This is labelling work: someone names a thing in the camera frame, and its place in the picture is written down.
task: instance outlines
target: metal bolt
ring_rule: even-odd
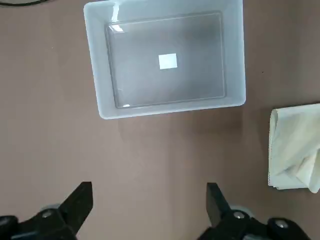
[[[244,215],[242,212],[240,212],[240,211],[235,211],[235,212],[233,213],[233,215],[234,215],[237,219],[244,219],[244,218],[245,218],[245,215]]]
[[[52,214],[52,211],[51,210],[48,210],[48,211],[45,211],[44,213],[42,213],[42,217],[43,218],[47,218],[47,217],[50,217]]]
[[[0,220],[0,226],[6,225],[10,221],[9,217],[4,217]]]
[[[275,221],[275,224],[279,227],[279,228],[282,228],[282,229],[287,229],[289,226],[288,226],[288,223],[286,223],[286,221],[284,220],[276,220]]]

